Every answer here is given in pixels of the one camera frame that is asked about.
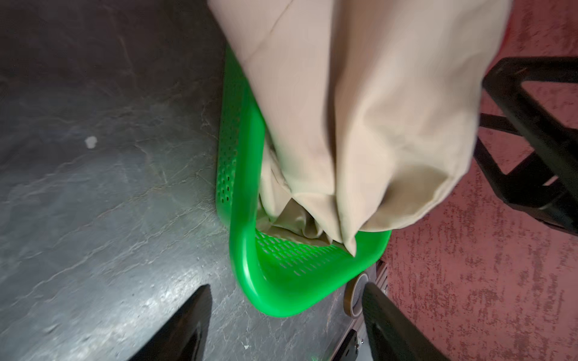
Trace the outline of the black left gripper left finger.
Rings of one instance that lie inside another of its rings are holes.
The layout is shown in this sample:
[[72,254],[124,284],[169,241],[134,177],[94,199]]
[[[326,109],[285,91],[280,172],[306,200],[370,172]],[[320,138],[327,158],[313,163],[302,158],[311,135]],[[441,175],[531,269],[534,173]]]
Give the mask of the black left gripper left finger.
[[202,360],[211,315],[212,294],[206,284],[199,287],[129,360]]

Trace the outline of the beige shorts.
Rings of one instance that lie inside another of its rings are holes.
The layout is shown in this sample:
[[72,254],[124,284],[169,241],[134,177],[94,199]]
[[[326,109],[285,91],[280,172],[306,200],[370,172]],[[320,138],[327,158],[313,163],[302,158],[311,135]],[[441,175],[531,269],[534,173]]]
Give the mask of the beige shorts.
[[509,1],[210,1],[266,122],[257,228],[410,226],[468,172]]

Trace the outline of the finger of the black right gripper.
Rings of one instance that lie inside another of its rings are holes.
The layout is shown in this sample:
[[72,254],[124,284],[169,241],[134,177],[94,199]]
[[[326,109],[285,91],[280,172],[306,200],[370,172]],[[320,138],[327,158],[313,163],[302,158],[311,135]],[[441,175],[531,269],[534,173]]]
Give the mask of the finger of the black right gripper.
[[577,130],[560,123],[526,90],[525,81],[575,84],[576,57],[507,57],[491,68],[483,89],[503,114],[481,114],[480,127],[524,138],[533,151],[504,173],[478,141],[474,159],[495,195],[514,210],[564,233],[577,234]]

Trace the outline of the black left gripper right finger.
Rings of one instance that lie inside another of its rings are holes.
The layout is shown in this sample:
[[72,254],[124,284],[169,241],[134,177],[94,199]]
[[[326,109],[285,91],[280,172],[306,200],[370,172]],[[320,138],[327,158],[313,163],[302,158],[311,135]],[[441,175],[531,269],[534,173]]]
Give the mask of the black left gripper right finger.
[[449,360],[377,285],[365,286],[362,307],[374,360]]

